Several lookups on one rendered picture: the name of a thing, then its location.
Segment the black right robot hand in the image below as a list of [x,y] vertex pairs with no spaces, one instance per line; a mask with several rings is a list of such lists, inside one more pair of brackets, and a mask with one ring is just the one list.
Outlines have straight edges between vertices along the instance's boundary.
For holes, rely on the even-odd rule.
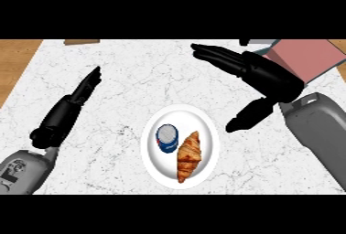
[[252,129],[272,114],[274,106],[290,103],[302,94],[305,82],[269,59],[246,51],[235,51],[201,44],[193,44],[194,57],[210,62],[228,74],[243,79],[256,91],[265,95],[253,100],[227,125],[227,132]]

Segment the white oval plate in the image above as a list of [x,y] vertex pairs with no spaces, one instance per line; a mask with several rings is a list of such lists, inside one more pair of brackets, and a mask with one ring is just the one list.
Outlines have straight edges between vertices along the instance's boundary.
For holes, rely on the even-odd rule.
[[173,189],[197,186],[213,172],[219,135],[212,118],[188,104],[154,113],[141,138],[145,167],[156,181]]

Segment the pink cardboard box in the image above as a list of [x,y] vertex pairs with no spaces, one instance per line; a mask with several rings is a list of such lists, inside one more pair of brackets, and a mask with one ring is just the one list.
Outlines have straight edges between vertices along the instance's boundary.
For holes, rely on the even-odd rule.
[[268,45],[256,51],[309,84],[346,61],[346,53],[327,39],[246,39],[240,44]]

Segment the golden brown croissant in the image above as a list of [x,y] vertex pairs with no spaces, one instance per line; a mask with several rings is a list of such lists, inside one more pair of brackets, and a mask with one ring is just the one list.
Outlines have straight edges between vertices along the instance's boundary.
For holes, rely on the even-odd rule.
[[198,131],[185,138],[178,152],[178,179],[179,183],[191,176],[201,161]]

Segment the blue can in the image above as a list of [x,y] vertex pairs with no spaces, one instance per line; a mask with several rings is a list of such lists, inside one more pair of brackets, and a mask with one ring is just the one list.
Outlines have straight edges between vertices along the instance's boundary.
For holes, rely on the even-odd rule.
[[160,126],[156,132],[157,144],[161,151],[170,154],[176,151],[179,145],[179,131],[172,124]]

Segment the brown flat block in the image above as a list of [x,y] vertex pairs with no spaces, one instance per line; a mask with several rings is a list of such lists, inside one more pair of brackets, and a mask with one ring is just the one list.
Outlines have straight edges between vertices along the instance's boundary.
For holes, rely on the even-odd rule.
[[99,39],[65,39],[65,46],[101,43]]

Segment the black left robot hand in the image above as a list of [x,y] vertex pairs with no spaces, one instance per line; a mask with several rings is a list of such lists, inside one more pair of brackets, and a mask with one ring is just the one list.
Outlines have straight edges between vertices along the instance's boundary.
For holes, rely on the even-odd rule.
[[82,80],[73,94],[65,95],[49,111],[40,127],[31,132],[33,146],[39,149],[58,147],[76,124],[82,108],[99,85],[101,67],[96,67]]

